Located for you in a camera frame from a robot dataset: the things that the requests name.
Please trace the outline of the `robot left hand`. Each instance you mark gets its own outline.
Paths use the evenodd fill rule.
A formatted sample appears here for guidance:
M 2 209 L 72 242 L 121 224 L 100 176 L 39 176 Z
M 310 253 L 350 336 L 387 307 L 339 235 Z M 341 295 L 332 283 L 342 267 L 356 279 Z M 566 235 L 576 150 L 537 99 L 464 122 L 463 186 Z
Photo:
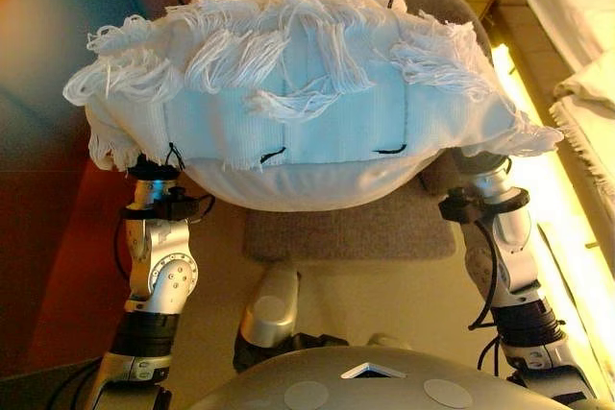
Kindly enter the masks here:
M 128 174 L 139 181 L 174 181 L 180 171 L 172 165 L 159 165 L 149 160 L 146 155 L 140 154 L 136 164 L 128 168 Z

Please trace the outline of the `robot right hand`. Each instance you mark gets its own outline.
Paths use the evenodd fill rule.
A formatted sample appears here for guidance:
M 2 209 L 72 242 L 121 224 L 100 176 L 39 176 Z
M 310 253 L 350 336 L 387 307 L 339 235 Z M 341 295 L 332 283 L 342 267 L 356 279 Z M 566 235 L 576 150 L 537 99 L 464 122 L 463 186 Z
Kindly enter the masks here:
M 466 155 L 461 148 L 454 148 L 452 156 L 457 170 L 461 174 L 469 176 L 495 171 L 508 160 L 508 156 L 488 152 L 480 152 L 473 156 Z

